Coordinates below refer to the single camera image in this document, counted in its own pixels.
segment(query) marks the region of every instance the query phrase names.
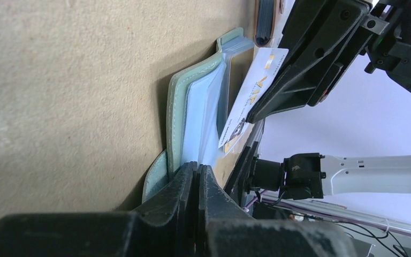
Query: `card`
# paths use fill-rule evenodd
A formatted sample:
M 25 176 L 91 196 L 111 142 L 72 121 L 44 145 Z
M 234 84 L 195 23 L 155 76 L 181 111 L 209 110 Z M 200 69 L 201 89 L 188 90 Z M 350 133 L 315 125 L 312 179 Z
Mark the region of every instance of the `card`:
M 235 99 L 239 93 L 239 90 L 243 84 L 246 74 L 248 73 L 249 67 L 253 61 L 253 49 L 247 50 L 239 55 L 231 58 L 230 67 L 230 82 L 229 82 L 229 104 L 227 110 L 227 116 L 231 113 L 232 106 L 234 105 Z M 230 142 L 223 146 L 223 152 L 227 155 L 235 146 L 235 143 L 243 135 L 246 127 L 242 128 L 242 133 L 234 137 Z
M 218 146 L 224 146 L 225 153 L 226 149 L 232 149 L 248 127 L 245 120 L 249 111 L 272 85 L 288 52 L 282 48 L 259 48 L 257 51 L 220 137 Z

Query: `white paper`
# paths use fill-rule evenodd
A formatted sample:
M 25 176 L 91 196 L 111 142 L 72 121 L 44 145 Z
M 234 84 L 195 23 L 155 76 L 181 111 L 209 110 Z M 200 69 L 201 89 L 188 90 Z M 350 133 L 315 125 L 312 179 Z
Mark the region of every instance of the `white paper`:
M 228 148 L 232 148 L 237 142 L 235 139 L 240 138 L 244 133 L 247 127 L 245 120 L 249 111 L 272 85 L 288 52 L 288 49 L 282 48 L 259 49 L 226 121 L 218 144 L 219 147 L 232 142 L 232 145 L 228 146 Z

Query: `wire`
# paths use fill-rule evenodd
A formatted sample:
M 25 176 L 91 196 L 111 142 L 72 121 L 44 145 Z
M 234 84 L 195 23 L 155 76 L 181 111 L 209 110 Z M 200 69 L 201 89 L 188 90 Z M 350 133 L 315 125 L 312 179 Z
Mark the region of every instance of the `wire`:
M 388 227 L 389 230 L 392 231 L 392 232 L 396 232 L 400 235 L 411 237 L 411 231 L 403 230 L 403 229 L 401 229 L 401 230 L 396 229 L 394 231 L 394 227 L 390 226 L 389 224 L 388 225 L 386 225 L 386 224 L 377 224 L 377 223 L 374 223 L 374 222 L 358 220 L 356 218 L 346 218 L 346 217 L 342 217 L 340 215 L 333 215 L 333 214 L 330 214 L 330 213 L 324 213 L 324 212 L 320 212 L 320 211 L 317 211 L 317 210 L 311 210 L 308 207 L 300 207 L 300 206 L 296 205 L 295 203 L 289 203 L 287 201 L 281 201 L 279 204 L 277 204 L 277 208 L 284 208 L 284 209 L 288 209 L 290 211 L 295 211 L 295 212 L 298 212 L 298 213 L 309 213 L 311 215 L 315 215 L 315 216 L 318 216 L 318 217 L 327 218 L 328 220 L 349 221 L 349 222 L 353 222 L 353 223 L 356 223 L 356 224 L 362 224 L 362 225 L 369 226 L 369 227 L 372 227 L 372 228 L 380 229 L 382 231 L 386 231 L 386 228 Z
M 352 234 L 351 233 L 348 233 L 348 232 L 345 232 L 348 236 L 350 236 L 350 237 L 352 237 L 352 238 L 355 238 L 354 236 L 352 236 Z
M 366 230 L 366 232 L 368 232 L 371 236 L 365 235 L 365 234 L 363 234 L 363 233 L 359 233 L 359 234 L 364 235 L 364 236 L 367 236 L 367 237 L 372 237 L 372 238 L 374 238 L 375 240 L 377 240 L 377 241 L 379 242 L 380 245 L 382 245 L 382 246 L 385 247 L 387 250 L 389 250 L 390 252 L 392 252 L 395 256 L 401 257 L 401 256 L 399 256 L 399 254 L 397 254 L 395 251 L 393 251 L 391 248 L 389 248 L 387 245 L 385 245 L 385 244 L 381 241 L 381 239 L 383 239 L 383 238 L 376 237 L 376 235 L 375 235 L 374 233 L 372 233 L 371 231 L 369 231 L 369 229 L 367 229 L 367 228 L 365 228 L 365 227 L 363 227 L 363 226 L 361 226 L 361 225 L 352 223 L 352 222 L 336 222 L 336 223 L 351 224 L 351 225 L 358 226 L 359 228 Z M 342 228 L 351 230 L 350 228 L 348 228 L 348 227 L 346 227 L 346 226 L 339 225 L 339 224 L 337 224 L 337 225 L 340 226 L 340 227 L 342 227 Z
M 245 207 L 243 208 L 244 211 L 249 212 L 250 207 L 257 201 L 261 199 L 261 196 L 263 194 L 265 194 L 267 192 L 267 190 L 263 190 L 261 193 L 256 192 L 256 196 L 253 197 L 253 199 L 247 204 L 245 205 Z
M 396 243 L 398 243 L 399 247 L 401 247 L 403 253 L 401 253 L 401 251 L 399 249 L 397 249 L 396 247 L 394 247 L 396 249 L 396 251 L 398 251 L 402 256 L 404 257 L 409 257 L 409 255 L 407 255 L 406 249 L 404 249 L 404 247 L 402 246 L 402 244 L 398 241 L 398 239 L 391 233 L 391 232 L 387 232 L 388 234 L 390 234 L 390 236 L 396 241 Z
M 273 207 L 273 206 L 279 204 L 279 202 L 281 202 L 281 200 L 283 199 L 283 196 L 284 196 L 285 193 L 286 193 L 286 191 L 283 191 L 283 193 L 280 194 L 278 200 L 276 200 L 276 201 L 273 202 L 273 203 L 265 203 L 265 202 L 262 202 L 262 201 L 261 201 L 261 198 L 259 198 L 259 203 L 261 203 L 262 205 L 265 205 L 265 206 L 267 206 L 267 207 Z
M 357 233 L 357 234 L 359 234 L 359 235 L 365 236 L 365 237 L 372 237 L 372 238 L 374 238 L 374 239 L 376 239 L 376 238 L 377 238 L 377 239 L 385 239 L 385 238 L 389 237 L 388 234 L 385 234 L 383 237 L 378 237 L 378 236 L 376 236 L 375 234 L 373 234 L 371 231 L 367 230 L 367 229 L 366 229 L 365 227 L 363 227 L 363 226 L 360 226 L 360 225 L 354 224 L 354 223 L 347 223 L 347 224 L 351 224 L 351 225 L 354 225 L 354 226 L 358 226 L 359 228 L 365 229 L 365 230 L 368 231 L 370 234 L 367 235 L 367 234 L 365 234 L 365 233 L 356 231 L 356 230 L 351 229 L 351 228 L 348 228 L 348 227 L 346 227 L 346 226 L 343 226 L 343 225 L 340 225 L 340 224 L 337 224 L 337 225 L 340 226 L 340 227 L 342 227 L 342 228 L 345 228 L 345 229 L 347 229 L 347 230 L 350 230 L 350 231 L 352 231 L 352 232 L 354 232 L 354 233 Z
M 385 236 L 383 236 L 383 237 L 377 237 L 377 236 L 376 236 L 374 233 L 372 233 L 369 229 L 367 229 L 367 228 L 365 228 L 365 227 L 363 227 L 363 226 L 361 226 L 361 225 L 359 225 L 359 224 L 352 223 L 352 222 L 345 222 L 345 221 L 327 221 L 327 220 L 324 220 L 324 219 L 318 219 L 318 218 L 316 218 L 316 217 L 313 217 L 313 216 L 310 217 L 310 216 L 307 216 L 307 215 L 303 215 L 303 217 L 309 217 L 309 218 L 314 218 L 314 219 L 316 219 L 316 220 L 322 220 L 322 221 L 326 221 L 326 222 L 332 222 L 332 223 L 334 223 L 334 224 L 336 224 L 336 225 L 338 225 L 338 226 L 340 226 L 340 227 L 342 227 L 342 228 L 344 228 L 344 229 L 350 230 L 350 231 L 352 231 L 352 232 L 354 232 L 354 233 L 360 234 L 360 235 L 362 235 L 362 236 L 374 238 L 375 240 L 377 240 L 377 241 L 379 242 L 380 245 L 382 245 L 383 247 L 385 247 L 387 250 L 389 250 L 391 253 L 393 253 L 396 257 L 409 257 L 409 256 L 407 255 L 407 252 L 406 252 L 406 250 L 404 249 L 404 247 L 401 246 L 401 244 L 399 243 L 399 241 L 397 240 L 397 238 L 394 237 L 394 235 L 393 235 L 391 232 L 389 232 L 389 231 L 385 234 Z M 356 231 L 356 230 L 354 230 L 354 229 L 348 228 L 348 227 L 346 227 L 346 226 L 343 226 L 343 225 L 341 225 L 340 223 L 358 226 L 359 228 L 365 230 L 369 235 L 367 235 L 367 234 L 365 234 L 365 233 L 362 233 L 362 232 L 359 232 L 359 231 Z M 399 246 L 400 246 L 400 247 L 402 248 L 402 250 L 404 251 L 404 254 L 401 253 L 402 256 L 400 256 L 399 254 L 397 254 L 393 249 L 391 249 L 390 247 L 388 247 L 387 245 L 385 245 L 385 244 L 381 241 L 381 239 L 385 239 L 385 238 L 387 238 L 389 235 L 391 235 L 391 236 L 394 238 L 394 240 L 396 240 L 396 242 L 399 244 Z

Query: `beige wall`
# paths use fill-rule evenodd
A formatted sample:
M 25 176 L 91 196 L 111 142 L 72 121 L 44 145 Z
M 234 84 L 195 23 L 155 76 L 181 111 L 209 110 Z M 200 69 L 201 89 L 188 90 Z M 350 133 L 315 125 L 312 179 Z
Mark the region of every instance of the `beige wall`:
M 109 210 L 140 189 L 164 148 L 170 76 L 250 27 L 252 8 L 0 0 L 0 217 Z

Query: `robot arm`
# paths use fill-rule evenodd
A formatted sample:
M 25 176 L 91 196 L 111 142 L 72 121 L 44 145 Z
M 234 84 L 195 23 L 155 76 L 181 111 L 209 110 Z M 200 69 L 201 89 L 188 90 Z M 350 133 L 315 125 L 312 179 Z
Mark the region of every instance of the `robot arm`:
M 411 156 L 338 158 L 326 156 L 324 195 L 351 192 L 411 194 Z
M 411 194 L 411 156 L 341 158 L 296 154 L 283 163 L 253 159 L 251 191 L 279 191 L 283 199 L 323 198 L 340 193 Z
M 411 92 L 411 0 L 297 0 L 278 47 L 289 54 L 247 122 L 324 101 L 359 54 Z

